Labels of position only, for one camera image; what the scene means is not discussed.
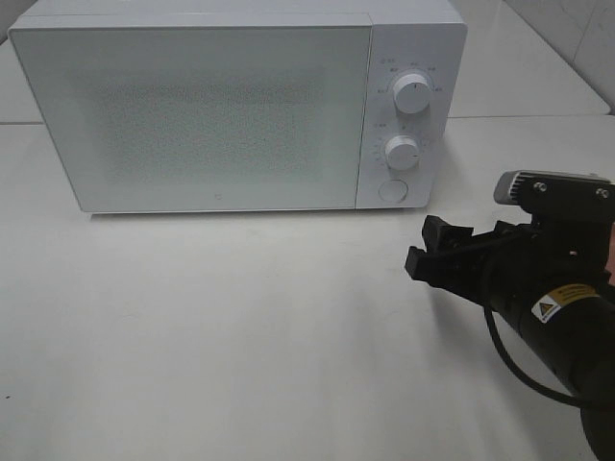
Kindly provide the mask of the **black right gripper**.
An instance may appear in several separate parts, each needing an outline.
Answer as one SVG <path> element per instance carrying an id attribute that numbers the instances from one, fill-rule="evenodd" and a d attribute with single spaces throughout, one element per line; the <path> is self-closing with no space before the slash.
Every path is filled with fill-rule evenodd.
<path id="1" fill-rule="evenodd" d="M 606 268 L 613 183 L 525 182 L 517 207 L 529 222 L 500 222 L 482 234 L 428 215 L 425 249 L 408 249 L 406 272 L 467 301 L 480 300 L 488 317 L 613 316 Z M 481 275 L 480 255 L 486 255 Z"/>

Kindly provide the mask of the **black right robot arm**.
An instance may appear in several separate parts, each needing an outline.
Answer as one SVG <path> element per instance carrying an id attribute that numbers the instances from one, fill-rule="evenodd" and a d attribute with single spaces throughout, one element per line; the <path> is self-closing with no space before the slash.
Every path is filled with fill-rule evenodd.
<path id="1" fill-rule="evenodd" d="M 483 310 L 506 367 L 536 393 L 580 412 L 601 460 L 614 456 L 614 288 L 606 264 L 614 185 L 597 176 L 510 171 L 496 203 L 525 224 L 475 233 L 430 215 L 423 248 L 410 248 L 412 279 Z"/>

